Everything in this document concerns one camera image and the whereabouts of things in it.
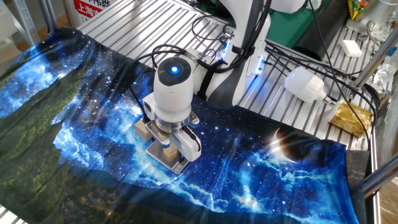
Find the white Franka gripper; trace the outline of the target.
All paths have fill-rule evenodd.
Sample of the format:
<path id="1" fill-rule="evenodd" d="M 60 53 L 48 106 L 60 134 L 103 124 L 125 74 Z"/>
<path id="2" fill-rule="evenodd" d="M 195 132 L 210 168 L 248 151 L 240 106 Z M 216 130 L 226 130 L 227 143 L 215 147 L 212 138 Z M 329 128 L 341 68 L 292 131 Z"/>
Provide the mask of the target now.
<path id="1" fill-rule="evenodd" d="M 201 156 L 201 142 L 192 128 L 198 126 L 200 120 L 192 112 L 191 104 L 186 104 L 182 110 L 169 111 L 155 101 L 154 93 L 147 95 L 142 101 L 149 119 L 145 128 L 160 146 L 166 149 L 174 145 L 179 152 L 180 164 L 184 164 L 185 160 L 197 160 Z"/>

